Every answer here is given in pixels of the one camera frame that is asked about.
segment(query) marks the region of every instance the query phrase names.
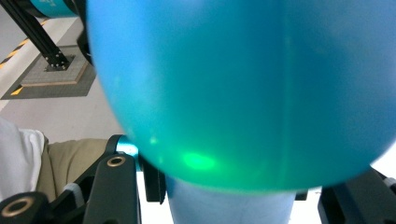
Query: inflated balloon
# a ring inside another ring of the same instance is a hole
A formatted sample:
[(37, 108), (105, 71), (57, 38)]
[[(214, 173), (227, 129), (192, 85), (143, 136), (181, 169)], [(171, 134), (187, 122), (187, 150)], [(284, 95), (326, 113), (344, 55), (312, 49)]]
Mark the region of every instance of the inflated balloon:
[(396, 1), (89, 1), (120, 124), (168, 175), (240, 192), (368, 168), (396, 139)]

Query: yellow and black hazard stripe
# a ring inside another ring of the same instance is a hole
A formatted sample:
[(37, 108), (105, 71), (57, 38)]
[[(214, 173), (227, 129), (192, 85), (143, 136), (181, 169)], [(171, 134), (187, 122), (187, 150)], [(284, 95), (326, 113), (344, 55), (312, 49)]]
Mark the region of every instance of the yellow and black hazard stripe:
[(20, 94), (22, 89), (23, 89), (23, 86), (20, 84), (20, 85), (18, 85), (17, 88), (15, 88), (15, 90), (10, 95), (18, 95), (18, 94)]
[[(42, 22), (40, 22), (41, 26), (43, 26), (48, 19), (43, 20)], [(6, 65), (6, 62), (8, 62), (12, 56), (14, 56), (19, 49), (21, 49), (23, 47), (23, 45), (25, 45), (27, 42), (29, 41), (29, 38), (25, 38), (14, 50), (12, 50), (11, 53), (8, 54), (8, 56), (2, 61), (0, 62), (0, 69), (4, 67), (4, 65)]]

